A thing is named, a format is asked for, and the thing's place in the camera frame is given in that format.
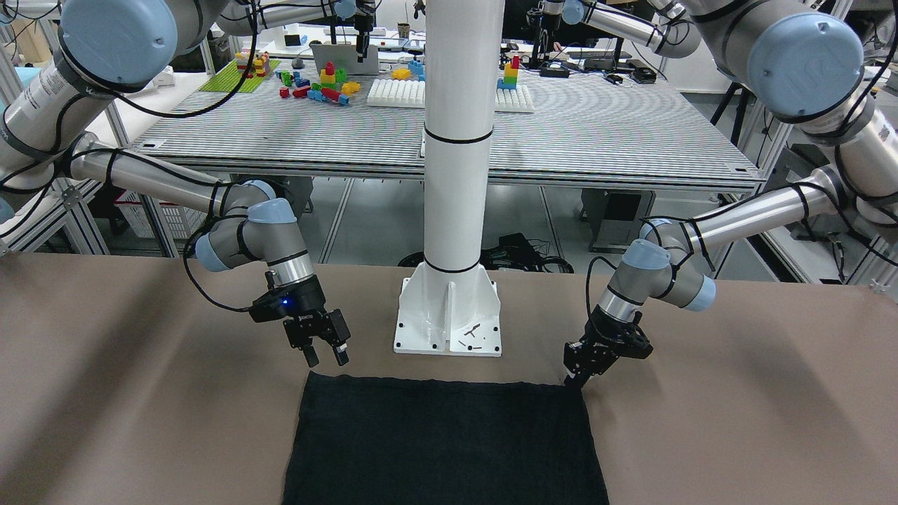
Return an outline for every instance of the slotted aluminum table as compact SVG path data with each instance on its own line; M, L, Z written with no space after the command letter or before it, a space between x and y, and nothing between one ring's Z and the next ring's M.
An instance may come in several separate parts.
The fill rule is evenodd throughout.
M303 77L317 82L314 64L306 65ZM372 81L386 77L351 78L362 91L349 107L282 99L272 77L203 116L160 120L134 147L205 171L423 179L424 111L368 107ZM762 183L752 162L663 80L614 85L599 75L558 79L522 70L520 82L537 111L496 114L491 182L734 193ZM174 111L221 97L196 92Z

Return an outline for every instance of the folded black fabric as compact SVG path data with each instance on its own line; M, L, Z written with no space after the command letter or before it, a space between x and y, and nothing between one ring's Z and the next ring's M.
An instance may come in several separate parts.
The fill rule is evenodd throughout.
M578 390L310 373L284 504L608 503Z

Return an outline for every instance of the crate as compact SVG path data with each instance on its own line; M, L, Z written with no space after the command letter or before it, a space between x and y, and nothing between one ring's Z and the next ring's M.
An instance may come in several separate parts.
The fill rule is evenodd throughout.
M150 222L146 218L146 211L144 206L141 205L137 193L125 190L112 204L121 210L125 220L127 220L138 237L154 238L153 228L150 227ZM174 238L185 240L190 238L193 232L197 231L206 219L205 212L185 208L167 201L159 202L159 207L163 212L163 225L168 226Z

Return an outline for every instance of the wooden table surface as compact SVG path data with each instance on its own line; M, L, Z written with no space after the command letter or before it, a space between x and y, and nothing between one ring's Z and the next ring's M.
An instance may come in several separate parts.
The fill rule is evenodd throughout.
M247 305L262 272L198 277ZM326 375L560 384L585 323L582 276L491 272L502 358L399 355L409 270L319 274L353 332L343 368L316 343ZM707 313L650 301L642 327L654 354L584 390L613 504L896 502L888 298L721 281ZM0 258L0 503L279 503L308 373L282 332L208 304L177 260Z

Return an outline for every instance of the laptop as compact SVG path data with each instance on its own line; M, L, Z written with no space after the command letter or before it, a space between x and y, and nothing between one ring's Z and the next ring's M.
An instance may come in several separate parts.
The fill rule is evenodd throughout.
M345 68L347 75L378 75L380 73L377 47L375 46L368 46L367 58L362 63L358 62L355 44L312 44L311 47L317 68L324 68L330 61L336 68Z

